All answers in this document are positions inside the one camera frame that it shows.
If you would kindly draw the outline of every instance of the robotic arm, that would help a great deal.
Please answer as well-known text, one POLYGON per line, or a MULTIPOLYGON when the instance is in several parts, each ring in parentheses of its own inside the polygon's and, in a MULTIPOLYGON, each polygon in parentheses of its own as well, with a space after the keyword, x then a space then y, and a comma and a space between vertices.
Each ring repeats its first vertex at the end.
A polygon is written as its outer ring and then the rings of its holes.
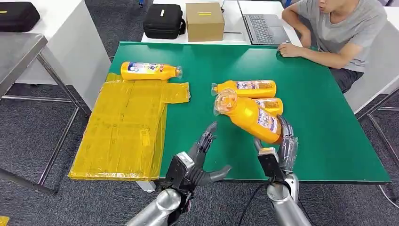
MULTIPOLYGON (((254 140, 258 160, 265 175, 269 177, 267 195, 271 199, 280 226, 311 226, 297 205, 299 181, 292 172, 298 138, 294 137, 292 127, 282 116, 278 116, 278 119, 283 134, 278 152, 272 147, 263 147, 257 138, 254 140)), ((202 169, 210 144, 215 139, 213 133, 216 129, 217 122, 214 122, 188 153, 180 152, 173 157, 166 174, 167 188, 126 223, 127 226, 175 225, 181 214, 190 211, 196 186, 203 186, 226 177, 231 169, 229 165, 211 173, 202 169)))
POLYGON ((166 173, 167 189, 127 222, 127 226, 175 225, 181 214, 190 211, 196 186, 203 186, 227 176, 231 169, 229 165, 220 171, 210 173, 202 169, 208 149, 216 138, 213 135, 216 130, 217 122, 214 122, 208 126, 188 153, 180 152, 173 156, 166 173))
POLYGON ((274 148, 264 148, 259 139, 254 144, 258 151, 258 160, 269 185, 266 188, 267 196, 271 199, 276 220, 280 226, 311 226, 309 220, 299 208, 299 181, 292 172, 296 159, 298 138, 289 123, 277 116, 282 126, 283 139, 278 153, 274 148))

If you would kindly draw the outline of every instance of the plastic bottle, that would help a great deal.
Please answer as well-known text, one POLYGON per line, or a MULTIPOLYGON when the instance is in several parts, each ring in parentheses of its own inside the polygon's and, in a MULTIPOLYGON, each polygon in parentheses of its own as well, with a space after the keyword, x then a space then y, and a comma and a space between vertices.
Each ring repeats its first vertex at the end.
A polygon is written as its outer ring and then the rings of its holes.
POLYGON ((279 120, 248 97, 238 97, 232 89, 226 89, 217 95, 215 110, 230 117, 231 121, 243 130, 261 139, 275 144, 281 141, 279 120))
POLYGON ((259 106, 266 109, 274 116, 277 116, 278 114, 279 115, 283 114, 284 106, 280 98, 261 98, 254 100, 259 106))
POLYGON ((276 95, 276 83, 272 80, 232 81, 221 84, 212 83, 212 94, 216 95, 225 89, 236 91, 239 97, 270 98, 276 95))
POLYGON ((181 78, 182 68, 165 64, 149 64, 124 62, 120 67, 120 74, 124 80, 181 78))

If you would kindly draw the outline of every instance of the floor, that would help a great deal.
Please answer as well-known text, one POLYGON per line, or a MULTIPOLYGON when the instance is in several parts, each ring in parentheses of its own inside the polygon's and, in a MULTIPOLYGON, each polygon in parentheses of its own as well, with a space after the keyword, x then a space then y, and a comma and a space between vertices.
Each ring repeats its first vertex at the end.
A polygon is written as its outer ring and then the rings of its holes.
MULTIPOLYGON (((140 41, 147 6, 135 0, 86 0, 89 11, 110 56, 119 40, 140 41)), ((9 94, 64 97, 56 86, 17 84, 9 94)), ((399 97, 387 106, 399 107, 399 97)), ((38 180, 67 123, 73 107, 28 101, 0 101, 0 166, 31 180, 38 180)), ((399 115, 377 112, 375 117, 399 150, 399 115)), ((0 179, 0 215, 11 218, 9 226, 121 226, 157 195, 144 193, 128 181, 78 181, 66 175, 79 147, 87 118, 81 112, 71 128, 59 157, 46 181, 58 187, 46 196, 0 179)), ((391 197, 399 195, 399 170, 371 123, 361 123, 392 179, 384 186, 391 197)), ((237 225, 242 209, 258 183, 213 183, 199 187, 192 210, 179 226, 237 225)), ((376 186, 301 185, 300 199, 318 226, 399 225, 399 210, 383 197, 376 186)), ((277 225, 264 190, 254 198, 244 218, 246 226, 277 225)))

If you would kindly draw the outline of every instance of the zipper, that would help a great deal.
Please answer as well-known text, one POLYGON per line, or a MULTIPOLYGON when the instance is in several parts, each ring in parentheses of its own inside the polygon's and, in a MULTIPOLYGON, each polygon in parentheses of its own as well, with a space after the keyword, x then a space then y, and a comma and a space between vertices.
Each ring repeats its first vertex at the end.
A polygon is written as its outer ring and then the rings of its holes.
POLYGON ((171 30, 162 30, 162 29, 153 29, 153 28, 145 28, 144 30, 146 31, 151 31, 151 32, 163 32, 163 33, 179 33, 179 31, 171 31, 171 30))

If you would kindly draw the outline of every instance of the bottle label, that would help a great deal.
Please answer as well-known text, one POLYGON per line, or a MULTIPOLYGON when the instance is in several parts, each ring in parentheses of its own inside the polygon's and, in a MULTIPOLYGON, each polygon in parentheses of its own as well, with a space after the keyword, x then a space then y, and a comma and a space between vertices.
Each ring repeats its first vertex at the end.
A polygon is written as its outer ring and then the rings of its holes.
POLYGON ((271 116, 265 110, 259 108, 258 125, 261 125, 266 129, 269 129, 273 133, 277 133, 277 125, 278 125, 277 122, 278 121, 276 117, 271 116))
POLYGON ((149 64, 149 63, 132 63, 132 62, 130 62, 128 65, 128 73, 155 74, 157 70, 162 72, 163 65, 149 64))
POLYGON ((238 81, 237 89, 268 89, 272 88, 270 80, 238 81))
POLYGON ((275 98, 270 99, 256 99, 255 102, 263 108, 279 107, 279 103, 275 98))

